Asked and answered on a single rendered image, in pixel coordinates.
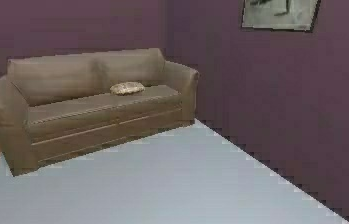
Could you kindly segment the brown sofa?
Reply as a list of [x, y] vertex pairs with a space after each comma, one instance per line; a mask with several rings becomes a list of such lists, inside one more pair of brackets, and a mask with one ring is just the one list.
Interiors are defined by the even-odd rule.
[[[158, 48], [11, 59], [0, 150], [14, 176], [194, 123], [199, 72]], [[145, 90], [115, 95], [139, 82]]]

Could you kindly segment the beige patterned cushion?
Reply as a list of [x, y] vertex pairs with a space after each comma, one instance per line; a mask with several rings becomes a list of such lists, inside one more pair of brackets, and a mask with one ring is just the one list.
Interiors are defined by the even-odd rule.
[[110, 92], [115, 95], [128, 95], [145, 90], [145, 86], [139, 82], [124, 82], [110, 87]]

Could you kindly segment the framed grey wall picture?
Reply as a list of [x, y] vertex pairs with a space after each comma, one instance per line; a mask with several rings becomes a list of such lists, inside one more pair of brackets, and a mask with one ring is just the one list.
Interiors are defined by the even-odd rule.
[[312, 32], [321, 0], [244, 0], [241, 27]]

